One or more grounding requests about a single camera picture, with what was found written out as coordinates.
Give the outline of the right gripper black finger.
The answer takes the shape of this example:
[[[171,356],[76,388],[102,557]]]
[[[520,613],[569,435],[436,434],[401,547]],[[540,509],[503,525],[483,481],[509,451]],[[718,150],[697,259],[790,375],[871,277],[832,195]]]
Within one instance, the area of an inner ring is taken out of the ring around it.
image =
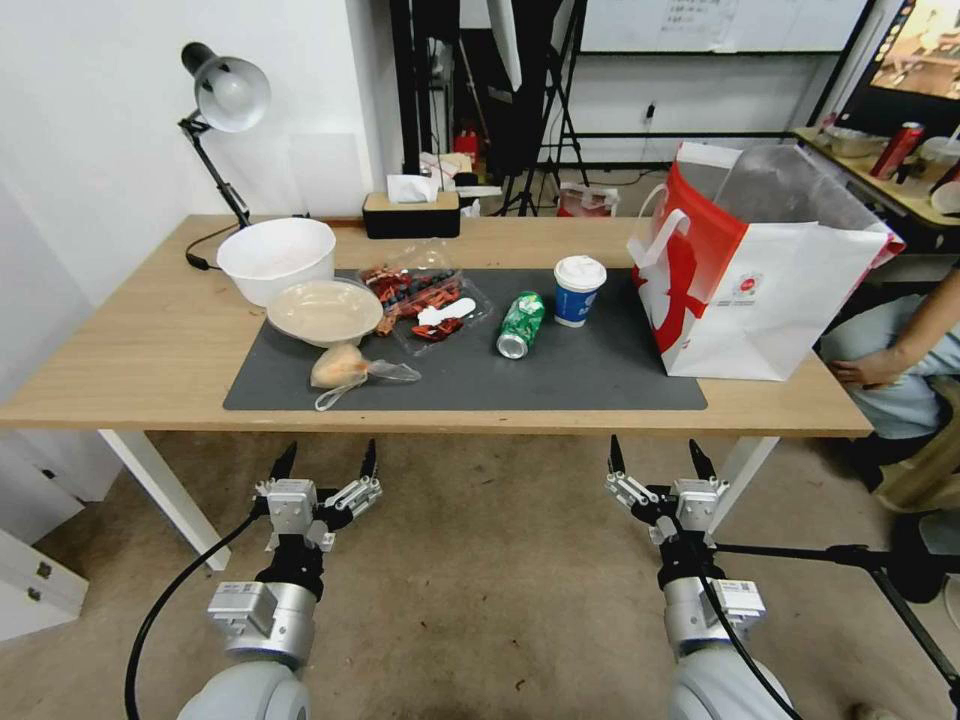
[[[605,488],[634,518],[643,523],[656,523],[665,516],[661,497],[626,472],[622,449],[615,434],[610,436],[607,465]]]
[[[706,483],[718,497],[721,497],[729,488],[729,484],[719,478],[712,460],[694,439],[689,440],[689,452],[698,480]]]

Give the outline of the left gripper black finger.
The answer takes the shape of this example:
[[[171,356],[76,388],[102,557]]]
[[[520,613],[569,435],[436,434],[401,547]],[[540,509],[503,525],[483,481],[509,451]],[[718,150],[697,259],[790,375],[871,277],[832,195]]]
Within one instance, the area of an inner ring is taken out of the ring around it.
[[[322,501],[322,521],[327,527],[346,527],[372,507],[382,495],[377,468],[376,441],[370,439],[359,477]]]
[[[274,488],[278,481],[290,478],[295,458],[298,450],[298,442],[291,442],[283,453],[274,461],[268,479],[258,482],[255,485],[255,491],[259,496],[266,497]]]

